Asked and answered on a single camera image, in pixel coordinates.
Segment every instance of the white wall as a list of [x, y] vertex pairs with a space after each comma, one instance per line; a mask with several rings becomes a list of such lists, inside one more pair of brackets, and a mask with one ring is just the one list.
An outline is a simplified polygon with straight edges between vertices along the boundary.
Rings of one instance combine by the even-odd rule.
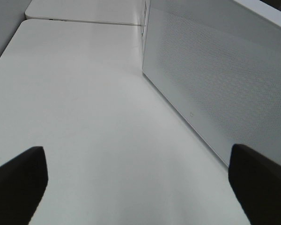
[[0, 0], [0, 56], [20, 23], [31, 0]]

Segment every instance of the white desk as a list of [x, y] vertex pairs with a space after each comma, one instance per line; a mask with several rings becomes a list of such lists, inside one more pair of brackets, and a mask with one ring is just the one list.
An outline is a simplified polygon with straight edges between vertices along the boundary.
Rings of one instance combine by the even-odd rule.
[[141, 72], [135, 26], [27, 20], [0, 59], [0, 165], [44, 146], [31, 225], [248, 225], [226, 168]]
[[27, 19], [140, 24], [143, 0], [32, 0]]

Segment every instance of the white table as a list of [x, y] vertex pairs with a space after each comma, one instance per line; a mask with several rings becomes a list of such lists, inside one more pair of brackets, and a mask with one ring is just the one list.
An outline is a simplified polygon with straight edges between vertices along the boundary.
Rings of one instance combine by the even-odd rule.
[[32, 0], [27, 19], [92, 23], [141, 23], [143, 0]]
[[248, 225], [227, 168], [142, 75], [139, 27], [27, 20], [0, 59], [0, 165], [44, 146], [31, 225]]

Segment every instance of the black object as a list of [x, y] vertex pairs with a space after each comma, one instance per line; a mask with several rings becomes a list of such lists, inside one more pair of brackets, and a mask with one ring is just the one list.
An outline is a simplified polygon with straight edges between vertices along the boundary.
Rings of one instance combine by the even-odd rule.
[[32, 147], [0, 167], [0, 225], [26, 225], [48, 183], [43, 147]]
[[240, 144], [232, 148], [229, 182], [252, 225], [281, 225], [281, 166]]
[[261, 0], [261, 1], [276, 9], [279, 9], [281, 5], [281, 0]]

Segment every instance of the white partition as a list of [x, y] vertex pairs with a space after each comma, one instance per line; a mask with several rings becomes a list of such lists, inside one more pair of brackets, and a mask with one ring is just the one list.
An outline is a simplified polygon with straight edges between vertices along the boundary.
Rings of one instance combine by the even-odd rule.
[[281, 12], [258, 0], [151, 0], [143, 71], [228, 165], [281, 164]]

